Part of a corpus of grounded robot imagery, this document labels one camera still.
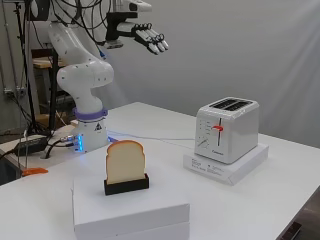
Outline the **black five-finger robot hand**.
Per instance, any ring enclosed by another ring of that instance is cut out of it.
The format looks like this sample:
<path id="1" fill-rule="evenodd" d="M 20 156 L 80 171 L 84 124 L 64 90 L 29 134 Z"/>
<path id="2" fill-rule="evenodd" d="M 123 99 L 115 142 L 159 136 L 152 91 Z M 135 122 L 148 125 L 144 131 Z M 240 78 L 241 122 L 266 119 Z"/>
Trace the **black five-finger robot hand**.
<path id="1" fill-rule="evenodd" d="M 145 46 L 152 54 L 159 55 L 169 49 L 165 36 L 156 32 L 151 23 L 122 22 L 118 25 L 117 31 L 120 36 L 132 38 Z"/>

